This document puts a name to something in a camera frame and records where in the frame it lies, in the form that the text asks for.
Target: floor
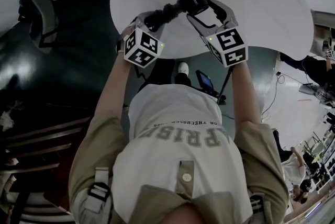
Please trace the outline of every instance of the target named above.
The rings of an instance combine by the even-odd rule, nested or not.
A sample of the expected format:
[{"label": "floor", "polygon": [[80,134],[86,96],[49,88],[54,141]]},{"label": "floor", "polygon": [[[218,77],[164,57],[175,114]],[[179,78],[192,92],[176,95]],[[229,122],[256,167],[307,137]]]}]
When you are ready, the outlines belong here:
[{"label": "floor", "polygon": [[[278,71],[283,75],[279,80],[276,76]],[[279,60],[277,60],[272,78],[271,90],[265,98],[263,111],[270,106],[274,99],[277,80],[276,98],[270,109],[263,114],[263,122],[279,131],[282,147],[289,149],[299,145],[304,140],[308,141],[313,132],[322,139],[326,130],[330,127],[330,124],[323,123],[323,117],[327,110],[319,104],[319,100],[314,96],[298,91],[302,83],[315,82],[306,77],[304,72],[296,70]]]}]

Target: person in background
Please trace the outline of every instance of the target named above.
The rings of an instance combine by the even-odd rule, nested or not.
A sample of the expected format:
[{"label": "person in background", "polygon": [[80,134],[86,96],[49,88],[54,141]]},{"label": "person in background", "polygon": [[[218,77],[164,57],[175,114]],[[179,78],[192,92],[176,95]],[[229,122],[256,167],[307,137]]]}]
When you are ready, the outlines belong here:
[{"label": "person in background", "polygon": [[290,151],[282,149],[279,141],[279,132],[277,130],[273,131],[273,136],[281,158],[286,186],[289,191],[292,191],[293,201],[301,203],[301,200],[304,201],[304,191],[300,188],[300,184],[306,177],[304,160],[295,147],[291,147]]},{"label": "person in background", "polygon": [[304,192],[302,198],[300,199],[301,204],[304,204],[305,202],[307,202],[308,194],[309,194],[309,191],[311,190],[311,185],[312,185],[312,182],[310,179],[310,175],[308,174],[308,172],[306,172],[306,177],[300,184],[300,189]]},{"label": "person in background", "polygon": [[327,122],[331,125],[335,124],[335,115],[333,113],[327,112]]},{"label": "person in background", "polygon": [[[323,51],[331,50],[331,38],[323,42]],[[331,64],[330,58],[326,55],[326,60],[317,60],[307,56],[302,60],[294,60],[281,53],[280,60],[291,67],[305,72],[314,82],[319,84],[325,91],[335,94],[335,65]]]}]

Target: white t-shirt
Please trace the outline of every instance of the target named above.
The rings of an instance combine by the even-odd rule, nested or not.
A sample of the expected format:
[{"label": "white t-shirt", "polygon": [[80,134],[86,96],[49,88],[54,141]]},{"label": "white t-shirt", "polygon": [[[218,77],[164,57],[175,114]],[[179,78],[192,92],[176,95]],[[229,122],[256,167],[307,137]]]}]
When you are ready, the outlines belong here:
[{"label": "white t-shirt", "polygon": [[299,167],[297,156],[293,153],[287,161],[282,162],[284,179],[288,190],[293,188],[293,185],[300,186],[301,182],[305,179],[306,168],[305,166]]},{"label": "white t-shirt", "polygon": [[230,192],[235,222],[252,215],[242,158],[213,97],[185,85],[148,85],[132,100],[129,119],[130,143],[116,159],[111,188],[125,222],[141,186],[175,191],[181,161],[194,162],[192,198]]}]

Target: shoe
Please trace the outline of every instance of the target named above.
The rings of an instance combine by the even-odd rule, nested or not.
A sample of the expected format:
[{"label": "shoe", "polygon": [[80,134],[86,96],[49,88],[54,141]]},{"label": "shoe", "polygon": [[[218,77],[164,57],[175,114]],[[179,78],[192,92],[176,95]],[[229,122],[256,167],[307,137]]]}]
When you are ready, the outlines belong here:
[{"label": "shoe", "polygon": [[188,65],[185,62],[182,62],[178,66],[178,73],[185,73],[188,76]]}]

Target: chair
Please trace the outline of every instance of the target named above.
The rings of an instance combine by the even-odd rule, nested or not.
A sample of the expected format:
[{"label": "chair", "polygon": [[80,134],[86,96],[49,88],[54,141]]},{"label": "chair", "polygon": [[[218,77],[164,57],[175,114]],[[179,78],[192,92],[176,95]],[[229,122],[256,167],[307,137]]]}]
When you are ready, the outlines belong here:
[{"label": "chair", "polygon": [[43,53],[50,53],[52,47],[75,46],[75,44],[56,42],[57,33],[89,18],[84,16],[59,26],[52,0],[20,0],[18,20],[31,23],[29,30],[31,40]]},{"label": "chair", "polygon": [[306,140],[304,140],[305,142],[305,150],[314,158],[316,158],[316,156],[318,156],[319,154],[323,153],[326,149],[324,143],[319,139],[319,137],[315,134],[315,132],[313,132],[315,136],[312,136],[313,141],[314,141],[314,145],[312,147],[310,147],[308,145],[308,143],[306,142]]}]

